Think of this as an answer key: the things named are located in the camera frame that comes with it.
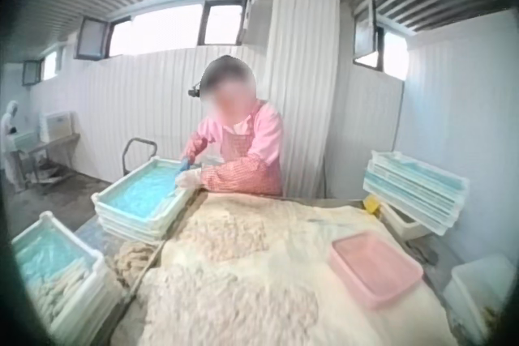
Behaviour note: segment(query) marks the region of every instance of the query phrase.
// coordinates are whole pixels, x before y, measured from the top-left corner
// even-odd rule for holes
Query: blue glove
[[[182,161],[180,161],[180,168],[178,169],[178,173],[185,172],[191,167],[189,164],[189,159],[187,157],[182,158]]]

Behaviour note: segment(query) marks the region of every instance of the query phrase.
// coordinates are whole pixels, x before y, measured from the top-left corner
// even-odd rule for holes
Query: pink plastic tray
[[[423,275],[420,264],[371,232],[332,242],[329,263],[354,297],[368,308],[396,300]]]

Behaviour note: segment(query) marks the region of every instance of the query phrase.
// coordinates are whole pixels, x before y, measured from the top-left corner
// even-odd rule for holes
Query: person
[[[19,168],[17,164],[17,155],[11,150],[11,140],[9,135],[16,132],[12,120],[18,111],[18,102],[12,100],[7,105],[6,113],[2,116],[0,128],[0,143],[2,144],[2,157],[7,180],[15,187],[15,191],[22,189],[19,179]]]
[[[199,92],[213,112],[186,145],[177,187],[281,196],[282,120],[268,102],[256,98],[249,66],[231,56],[218,58],[205,70]],[[209,143],[220,145],[224,162],[186,170]]]

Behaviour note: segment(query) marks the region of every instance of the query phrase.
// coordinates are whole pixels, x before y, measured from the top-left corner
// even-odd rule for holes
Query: concrete floor
[[[52,211],[65,226],[75,231],[95,215],[90,196],[109,185],[96,178],[75,173],[45,193],[32,187],[15,194],[13,187],[5,180],[2,181],[2,192],[6,195],[4,204],[7,227],[11,238],[37,221],[43,211]]]

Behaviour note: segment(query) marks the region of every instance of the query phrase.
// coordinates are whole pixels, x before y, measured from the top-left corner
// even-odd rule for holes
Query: white glove
[[[202,186],[202,168],[189,169],[180,173],[175,179],[177,188],[193,190]]]

